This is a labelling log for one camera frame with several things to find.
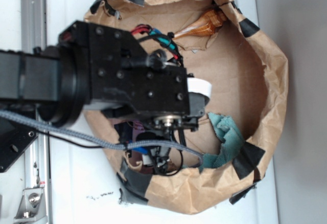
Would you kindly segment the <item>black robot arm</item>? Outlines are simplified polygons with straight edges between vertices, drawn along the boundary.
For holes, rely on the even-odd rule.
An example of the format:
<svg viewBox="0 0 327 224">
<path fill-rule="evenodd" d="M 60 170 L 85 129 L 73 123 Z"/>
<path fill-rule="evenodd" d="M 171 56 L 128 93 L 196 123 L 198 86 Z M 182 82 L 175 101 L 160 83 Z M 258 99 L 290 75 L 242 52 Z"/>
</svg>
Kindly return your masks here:
<svg viewBox="0 0 327 224">
<path fill-rule="evenodd" d="M 152 53 L 132 33 L 76 21 L 58 44 L 33 54 L 1 51 L 1 108 L 36 110 L 72 125 L 83 110 L 141 120 L 147 127 L 192 129 L 211 97 L 209 82 L 188 75 L 165 44 Z"/>
</svg>

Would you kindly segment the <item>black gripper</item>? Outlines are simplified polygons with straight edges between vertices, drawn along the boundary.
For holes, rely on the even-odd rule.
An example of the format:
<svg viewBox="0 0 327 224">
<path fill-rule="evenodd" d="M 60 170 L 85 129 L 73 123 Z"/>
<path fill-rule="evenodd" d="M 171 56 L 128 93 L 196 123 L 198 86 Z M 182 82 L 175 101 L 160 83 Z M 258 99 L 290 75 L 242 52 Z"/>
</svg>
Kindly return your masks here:
<svg viewBox="0 0 327 224">
<path fill-rule="evenodd" d="M 76 21 L 59 35 L 58 45 L 85 70 L 85 110 L 105 110 L 111 117 L 205 114 L 212 84 L 148 54 L 128 31 Z"/>
</svg>

